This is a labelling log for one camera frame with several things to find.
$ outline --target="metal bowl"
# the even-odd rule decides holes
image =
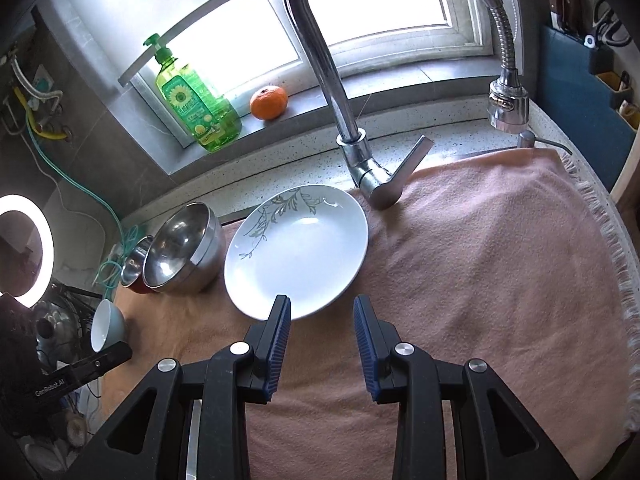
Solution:
[[[146,254],[153,240],[154,238],[151,235],[142,238],[127,255],[120,273],[122,286],[138,294],[153,292],[151,288],[145,285],[142,279],[142,265],[145,263]]]
[[[146,254],[145,285],[158,292],[196,294],[220,272],[225,235],[202,202],[186,205],[160,228]]]

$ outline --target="teal hose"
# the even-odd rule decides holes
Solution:
[[[47,157],[47,155],[44,154],[44,152],[42,151],[40,145],[36,142],[36,138],[33,135],[33,130],[31,129],[31,126],[30,126],[28,120],[27,120],[27,131],[29,132],[29,136],[31,137],[31,142],[33,142],[33,145],[36,147],[36,150],[37,150],[38,154],[42,157],[42,160],[44,160],[47,164],[49,164],[50,167],[57,174],[59,174],[59,176],[64,178],[69,184],[72,184],[73,186],[76,186],[79,190],[84,191],[85,193],[87,193],[87,195],[89,195],[94,200],[97,200],[99,203],[101,203],[107,209],[107,211],[109,211],[109,213],[111,213],[111,216],[113,216],[113,219],[116,221],[116,225],[118,226],[118,231],[120,232],[120,239],[122,240],[122,245],[124,246],[125,237],[124,237],[124,232],[122,230],[122,224],[120,223],[120,219],[118,218],[118,215],[116,215],[115,211],[111,208],[111,206],[109,204],[107,204],[99,196],[97,196],[95,193],[89,191],[87,188],[85,188],[81,184],[78,184],[75,180],[73,180],[70,176],[65,174],[64,171],[60,170],[59,167],[57,167],[53,162],[51,162],[49,160],[49,157]]]
[[[51,162],[49,160],[49,157],[47,157],[47,155],[45,155],[42,149],[40,148],[40,145],[36,142],[35,136],[33,134],[33,130],[31,129],[31,126],[28,120],[26,121],[26,124],[27,124],[27,131],[29,132],[29,136],[31,137],[31,142],[35,146],[38,154],[42,157],[42,160],[44,160],[57,174],[59,174],[62,178],[64,178],[68,183],[77,187],[79,190],[84,191],[91,198],[93,198],[94,200],[98,201],[101,205],[103,205],[107,209],[107,211],[111,213],[111,216],[113,216],[113,219],[115,220],[116,225],[118,226],[118,231],[120,232],[120,240],[122,245],[122,256],[118,257],[116,260],[106,260],[103,263],[101,263],[100,267],[98,267],[98,270],[96,272],[95,279],[94,279],[94,283],[98,282],[104,287],[104,294],[102,296],[110,300],[113,295],[113,291],[117,288],[118,282],[120,281],[120,273],[122,272],[122,264],[124,263],[124,259],[138,243],[139,228],[137,225],[134,225],[125,234],[122,228],[122,224],[120,223],[120,219],[118,218],[118,215],[116,215],[115,211],[111,208],[111,206],[109,206],[109,204],[107,204],[103,199],[101,199],[95,193],[91,192],[81,184],[78,184],[70,176],[65,174],[64,171],[60,170],[60,168],[57,167],[53,162]],[[109,266],[113,267],[111,272],[107,276],[98,279],[101,272],[103,272],[103,270]]]

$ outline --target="green dish soap bottle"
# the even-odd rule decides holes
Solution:
[[[156,50],[161,66],[156,77],[160,93],[203,148],[208,152],[219,150],[240,133],[238,113],[228,99],[214,95],[188,64],[179,66],[171,50],[159,40],[160,36],[154,34],[143,44]]]

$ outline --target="faucet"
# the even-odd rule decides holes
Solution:
[[[489,118],[495,128],[519,134],[529,122],[529,96],[518,78],[513,33],[502,0],[482,1],[489,7],[497,27],[502,61],[500,77],[490,86]],[[390,173],[382,168],[373,158],[366,132],[356,124],[340,75],[311,12],[309,0],[284,0],[284,4],[291,25],[334,114],[338,128],[336,142],[342,150],[354,183],[374,209],[391,207],[400,199],[402,188],[431,149],[432,143],[421,136],[395,172]]]

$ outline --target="window sill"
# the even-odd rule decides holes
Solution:
[[[483,94],[490,81],[500,73],[497,57],[473,57],[423,61],[378,72],[344,78],[343,83],[356,115],[372,114],[390,108],[438,99]],[[231,144],[209,153],[194,143],[162,164],[176,184],[212,170],[226,162],[332,124],[334,118],[319,87],[292,95],[285,113],[274,121],[261,121],[251,115],[242,117],[242,132]],[[167,153],[155,142],[138,143],[156,162]]]

